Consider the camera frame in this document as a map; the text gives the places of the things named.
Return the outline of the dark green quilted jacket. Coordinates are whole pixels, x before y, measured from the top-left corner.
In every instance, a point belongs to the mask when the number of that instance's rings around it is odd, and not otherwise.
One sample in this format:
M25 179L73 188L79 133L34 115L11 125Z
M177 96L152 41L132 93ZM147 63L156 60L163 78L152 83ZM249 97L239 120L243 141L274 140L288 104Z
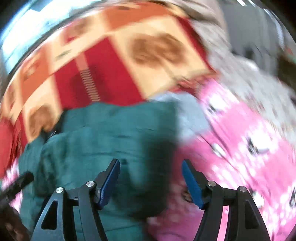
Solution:
M74 189L93 180L113 159L121 170L100 217L109 240L149 240L148 217L166 206L177 139L177 104L132 106L95 103L66 111L60 130L28 143L18 160L34 181L23 191L20 216L33 231L47 199L58 187Z

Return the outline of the pink penguin blanket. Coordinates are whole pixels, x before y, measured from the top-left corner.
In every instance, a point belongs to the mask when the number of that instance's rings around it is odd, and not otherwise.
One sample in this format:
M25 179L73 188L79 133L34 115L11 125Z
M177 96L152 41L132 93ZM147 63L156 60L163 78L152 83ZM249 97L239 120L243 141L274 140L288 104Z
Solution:
M50 121L56 121L63 109L83 108L93 101L119 106L143 102L131 81L97 83L87 93L79 78L65 83L49 78L38 88L22 90L12 82L1 101L1 114L10 119L18 133L18 147L33 141L30 121L44 107ZM245 185L266 224L271 240L287 240L295 226L295 149L267 121L239 101L229 90L211 79L198 94L184 89L185 106L196 114L202 108L211 127L181 142L172 160L171 189L166 208L147 221L148 232L156 240L189 240L201 222L203 212L189 200L181 175L181 161L191 159L197 170L223 187Z

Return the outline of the folded grey sweatpants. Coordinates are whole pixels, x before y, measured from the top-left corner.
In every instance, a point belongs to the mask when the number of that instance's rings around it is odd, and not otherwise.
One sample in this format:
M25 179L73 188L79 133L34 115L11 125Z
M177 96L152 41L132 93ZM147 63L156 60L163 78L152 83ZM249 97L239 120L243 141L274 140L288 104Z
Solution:
M153 101L169 102L176 104L177 137L178 142L187 142L200 133L210 130L203 108L196 97L181 91L178 93L165 92L150 98Z

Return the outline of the floral bed sheet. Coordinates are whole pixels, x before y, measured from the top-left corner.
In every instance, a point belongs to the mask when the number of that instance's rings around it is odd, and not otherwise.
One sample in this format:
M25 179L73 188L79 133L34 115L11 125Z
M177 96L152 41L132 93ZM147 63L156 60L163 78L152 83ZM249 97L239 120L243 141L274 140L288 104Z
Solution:
M247 58L231 52L226 32L207 21L190 21L201 37L219 81L284 132L295 131L295 92Z

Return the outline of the orange red rose blanket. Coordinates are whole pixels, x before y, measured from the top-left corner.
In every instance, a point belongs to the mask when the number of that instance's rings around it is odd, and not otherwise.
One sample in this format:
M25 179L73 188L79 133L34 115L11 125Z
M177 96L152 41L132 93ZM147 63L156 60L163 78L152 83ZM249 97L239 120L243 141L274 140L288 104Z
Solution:
M55 125L64 109L98 101L132 105L165 90L194 88L214 74L179 6L115 4L79 17L27 56L1 112L26 145Z

